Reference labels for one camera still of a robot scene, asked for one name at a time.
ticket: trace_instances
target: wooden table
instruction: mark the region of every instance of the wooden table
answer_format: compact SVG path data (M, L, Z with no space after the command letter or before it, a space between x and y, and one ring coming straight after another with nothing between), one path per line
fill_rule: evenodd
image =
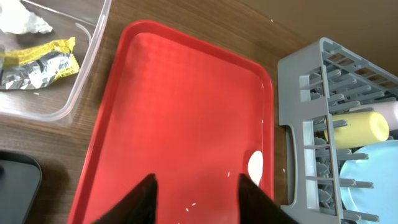
M161 22L266 68L275 88L275 203L286 204L285 130L278 126L277 62L309 43L238 0L114 0L72 126L0 121L0 149L31 155L43 168L42 186L27 223L67 222L121 32L141 19Z

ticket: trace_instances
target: plastic bin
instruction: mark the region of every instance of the plastic bin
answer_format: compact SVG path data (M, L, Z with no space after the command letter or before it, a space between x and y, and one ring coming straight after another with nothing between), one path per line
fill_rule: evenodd
M22 0L25 7L52 27L49 34L5 34L6 51L25 49L57 39L76 37L73 51L78 74L38 90L0 91L0 116L13 116L68 126L72 123L108 19L111 0Z

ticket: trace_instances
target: plastic dish rack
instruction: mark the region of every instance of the plastic dish rack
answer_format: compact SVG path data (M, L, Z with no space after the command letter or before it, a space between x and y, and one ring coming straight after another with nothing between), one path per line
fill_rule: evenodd
M377 214L345 210L340 187L373 188L370 182L339 179L346 160L368 159L337 149L333 128L346 126L334 114L370 103L395 101L398 78L336 42L318 42L278 63L279 124L287 125L289 204L282 209L300 223L379 222ZM319 132L327 130L332 141Z

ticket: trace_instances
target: blue plate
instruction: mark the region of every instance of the blue plate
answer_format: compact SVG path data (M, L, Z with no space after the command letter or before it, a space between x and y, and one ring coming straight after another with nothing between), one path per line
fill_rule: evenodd
M368 181L373 189L341 188L341 199L348 210L380 217L380 223L398 223L398 140L362 147L355 153L369 154L368 160L346 161L340 178Z

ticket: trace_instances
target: red tray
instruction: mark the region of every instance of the red tray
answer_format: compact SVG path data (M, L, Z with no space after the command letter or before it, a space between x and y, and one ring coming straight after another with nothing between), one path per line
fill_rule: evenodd
M93 223L148 173L157 224L239 223L238 174L262 151L274 198L274 90L258 64L162 24L123 32L69 224Z

